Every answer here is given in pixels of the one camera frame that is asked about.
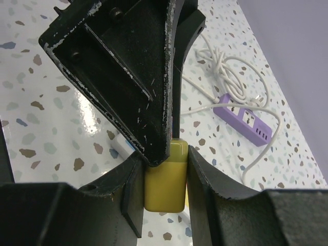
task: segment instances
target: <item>power outlet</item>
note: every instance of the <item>power outlet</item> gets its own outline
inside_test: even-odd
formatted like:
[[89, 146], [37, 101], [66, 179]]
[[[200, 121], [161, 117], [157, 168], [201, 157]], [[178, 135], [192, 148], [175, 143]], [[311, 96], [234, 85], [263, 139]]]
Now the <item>power outlet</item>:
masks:
[[[235, 103], [229, 94], [220, 97], [220, 104]], [[272, 129], [251, 110], [237, 107], [215, 107], [213, 112], [256, 146], [267, 145]]]

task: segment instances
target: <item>black plastic part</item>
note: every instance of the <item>black plastic part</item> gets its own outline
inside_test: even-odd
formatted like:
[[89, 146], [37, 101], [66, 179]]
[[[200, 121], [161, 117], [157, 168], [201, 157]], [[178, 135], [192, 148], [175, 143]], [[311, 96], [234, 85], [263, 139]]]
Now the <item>black plastic part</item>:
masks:
[[1, 245], [136, 246], [121, 205], [127, 198], [127, 214], [141, 232], [143, 173], [134, 153], [80, 191], [65, 183], [1, 185]]
[[174, 40], [183, 3], [74, 1], [39, 39], [64, 76], [150, 166], [169, 156]]
[[0, 120], [0, 183], [15, 183], [10, 159]]
[[194, 246], [326, 245], [327, 190], [254, 191], [189, 147], [188, 196]]
[[181, 80], [183, 63], [186, 56], [205, 26], [205, 16], [195, 10], [188, 17], [181, 16], [184, 21], [180, 22], [175, 35], [175, 55], [173, 67], [173, 109], [172, 109], [172, 137], [180, 138], [180, 104], [181, 104]]

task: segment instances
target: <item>speckled surface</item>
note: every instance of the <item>speckled surface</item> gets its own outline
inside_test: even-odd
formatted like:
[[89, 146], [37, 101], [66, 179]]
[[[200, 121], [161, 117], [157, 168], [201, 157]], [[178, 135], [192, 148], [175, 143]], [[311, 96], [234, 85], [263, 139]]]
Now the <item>speckled surface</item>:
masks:
[[[117, 130], [62, 76], [37, 43], [56, 18], [54, 6], [67, 0], [0, 0], [0, 118], [17, 182], [66, 181], [80, 187], [121, 163], [111, 148]], [[265, 188], [326, 188], [327, 184], [296, 123], [287, 100], [264, 58], [236, 1], [200, 0], [207, 17], [204, 33], [227, 55], [238, 55], [264, 75], [272, 94], [270, 108], [283, 117], [283, 129], [271, 151], [249, 171], [248, 186]], [[186, 59], [184, 74], [217, 93], [208, 64], [195, 57], [200, 38]], [[256, 74], [231, 63], [249, 93], [262, 92]], [[181, 109], [210, 102], [183, 82]], [[260, 114], [271, 127], [276, 121]], [[184, 116], [181, 136], [205, 159], [235, 180], [262, 148], [257, 148], [211, 110]], [[189, 225], [177, 214], [145, 212], [138, 245], [191, 245]]]

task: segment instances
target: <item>gray wall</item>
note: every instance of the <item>gray wall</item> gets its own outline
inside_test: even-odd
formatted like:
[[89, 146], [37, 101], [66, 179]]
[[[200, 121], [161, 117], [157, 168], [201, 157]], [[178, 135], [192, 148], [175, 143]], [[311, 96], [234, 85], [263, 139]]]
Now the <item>gray wall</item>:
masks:
[[328, 179], [328, 0], [238, 0]]

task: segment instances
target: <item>brown speck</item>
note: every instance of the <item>brown speck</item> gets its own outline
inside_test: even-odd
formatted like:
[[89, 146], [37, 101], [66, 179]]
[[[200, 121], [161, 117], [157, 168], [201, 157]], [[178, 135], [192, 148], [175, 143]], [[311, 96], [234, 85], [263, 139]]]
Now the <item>brown speck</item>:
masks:
[[205, 141], [205, 139], [203, 139], [203, 138], [202, 138], [201, 140], [198, 141], [198, 143], [199, 143], [200, 146], [203, 146], [203, 145], [205, 144], [205, 142], [206, 142], [206, 141]]
[[171, 235], [171, 233], [166, 232], [166, 233], [163, 234], [163, 238], [164, 238], [165, 241], [166, 240], [171, 240], [172, 235]]
[[60, 167], [60, 163], [55, 165], [55, 170], [58, 171], [59, 170], [59, 167]]
[[31, 102], [31, 106], [33, 107], [37, 107], [39, 108], [40, 110], [44, 110], [45, 108], [43, 107], [43, 105], [41, 103], [39, 103], [38, 101], [33, 101]]
[[212, 151], [213, 154], [216, 153], [216, 150], [214, 148], [210, 147], [210, 150]]
[[37, 167], [37, 165], [39, 165], [40, 162], [41, 162], [40, 160], [33, 162], [32, 165], [31, 165], [31, 168], [35, 169]]
[[36, 155], [35, 150], [20, 149], [19, 151], [20, 151], [20, 153], [21, 153], [23, 156], [25, 156], [25, 157], [27, 157], [27, 158], [31, 158], [31, 157], [33, 157], [34, 155]]
[[59, 92], [67, 92], [69, 89], [71, 89], [71, 88], [66, 85], [56, 87], [56, 91], [59, 91]]
[[199, 126], [199, 124], [200, 124], [200, 122], [199, 122], [199, 121], [194, 121], [194, 127], [198, 127], [198, 126]]
[[244, 161], [244, 158], [241, 156], [237, 156], [240, 161]]
[[7, 120], [3, 120], [3, 121], [1, 121], [1, 125], [2, 125], [2, 127], [5, 127], [6, 125], [8, 125], [9, 124], [9, 121], [7, 121]]
[[278, 184], [278, 187], [280, 187], [280, 188], [285, 188], [285, 186], [284, 186], [283, 183], [281, 183], [281, 182]]
[[93, 146], [97, 154], [101, 155], [103, 153], [104, 148], [100, 144], [94, 142]]
[[109, 131], [109, 130], [107, 130], [107, 135], [108, 135], [108, 137], [109, 137], [109, 139], [110, 140], [113, 140], [114, 139], [114, 137], [115, 137], [115, 134], [114, 133], [112, 133], [111, 131]]
[[25, 24], [24, 24], [23, 22], [19, 21], [19, 20], [16, 20], [15, 23], [16, 23], [17, 25], [25, 26]]
[[42, 64], [42, 61], [41, 61], [41, 58], [40, 58], [40, 55], [36, 55], [34, 58], [33, 58], [33, 62], [35, 64], [37, 64], [38, 66], [40, 66]]
[[74, 171], [80, 170], [84, 166], [84, 161], [81, 158], [77, 158], [74, 161]]
[[261, 183], [258, 183], [258, 185], [260, 186], [261, 190], [264, 190], [264, 185], [262, 185]]

